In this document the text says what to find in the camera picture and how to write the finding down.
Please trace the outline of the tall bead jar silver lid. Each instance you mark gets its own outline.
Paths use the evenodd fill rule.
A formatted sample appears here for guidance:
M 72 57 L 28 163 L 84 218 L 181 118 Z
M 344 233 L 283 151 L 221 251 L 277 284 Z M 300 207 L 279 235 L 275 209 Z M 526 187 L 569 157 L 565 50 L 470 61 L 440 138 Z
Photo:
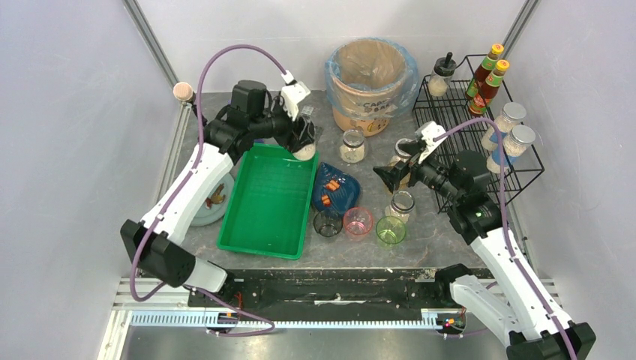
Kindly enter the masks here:
M 497 145 L 486 160 L 486 167 L 492 173 L 501 169 L 508 172 L 511 165 L 533 144 L 536 132 L 524 124 L 514 126 L 502 138 L 502 150 Z

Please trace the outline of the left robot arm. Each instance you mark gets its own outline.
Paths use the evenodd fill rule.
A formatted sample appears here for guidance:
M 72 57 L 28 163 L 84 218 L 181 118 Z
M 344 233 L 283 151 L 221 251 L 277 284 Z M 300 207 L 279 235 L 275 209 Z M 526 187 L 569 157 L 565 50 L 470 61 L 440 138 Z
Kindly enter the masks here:
M 205 198 L 255 140 L 272 138 L 300 161 L 314 155 L 315 127 L 299 110 L 310 93 L 294 79 L 276 97 L 261 82 L 239 81 L 229 104 L 203 126 L 202 144 L 196 145 L 168 192 L 141 220 L 126 220 L 121 226 L 132 266 L 171 287 L 219 292 L 227 271 L 186 251 L 181 246 L 185 234 Z

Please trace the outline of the sauce bottle yellow cap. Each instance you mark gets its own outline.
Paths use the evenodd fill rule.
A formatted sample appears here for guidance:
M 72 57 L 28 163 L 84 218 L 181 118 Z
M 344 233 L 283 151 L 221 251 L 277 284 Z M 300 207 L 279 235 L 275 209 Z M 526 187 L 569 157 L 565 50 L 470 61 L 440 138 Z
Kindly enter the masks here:
M 495 68 L 503 51 L 504 46 L 501 43 L 492 45 L 490 52 L 483 58 L 481 64 L 475 70 L 473 78 L 464 93 L 467 100 L 473 99 L 479 93 L 479 89 L 484 84 L 486 77 Z
M 468 111 L 473 116 L 482 116 L 486 113 L 491 101 L 497 96 L 503 77 L 509 68 L 510 64 L 507 60 L 497 61 L 495 68 L 485 78 L 478 93 L 469 103 Z

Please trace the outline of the black-lid shaker jar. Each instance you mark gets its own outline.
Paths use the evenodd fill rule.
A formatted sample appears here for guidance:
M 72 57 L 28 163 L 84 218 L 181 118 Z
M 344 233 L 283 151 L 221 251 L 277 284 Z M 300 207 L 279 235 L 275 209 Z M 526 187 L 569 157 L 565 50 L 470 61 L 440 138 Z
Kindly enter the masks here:
M 290 150 L 290 153 L 292 154 L 292 156 L 294 158 L 296 158 L 297 160 L 300 161 L 308 161 L 310 160 L 316 153 L 316 145 L 315 142 L 313 145 L 309 145 L 304 147 L 302 150 L 300 151 L 293 151 L 293 147 Z
M 456 69 L 457 62 L 453 59 L 453 52 L 448 52 L 445 57 L 436 60 L 427 82 L 431 96 L 442 97 L 447 92 Z

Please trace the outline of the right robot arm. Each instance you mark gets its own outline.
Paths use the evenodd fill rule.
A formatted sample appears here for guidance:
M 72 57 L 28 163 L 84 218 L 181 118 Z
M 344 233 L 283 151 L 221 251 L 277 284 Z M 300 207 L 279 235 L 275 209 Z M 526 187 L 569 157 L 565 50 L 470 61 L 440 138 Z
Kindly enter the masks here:
M 462 264 L 439 270 L 435 284 L 441 297 L 473 313 L 505 347 L 508 359 L 586 359 L 596 334 L 576 323 L 554 301 L 521 254 L 506 211 L 486 192 L 490 172 L 485 157 L 464 150 L 450 166 L 432 156 L 376 166 L 373 171 L 392 191 L 408 177 L 450 202 L 446 214 L 454 231 L 481 258 L 504 297 L 499 298 Z

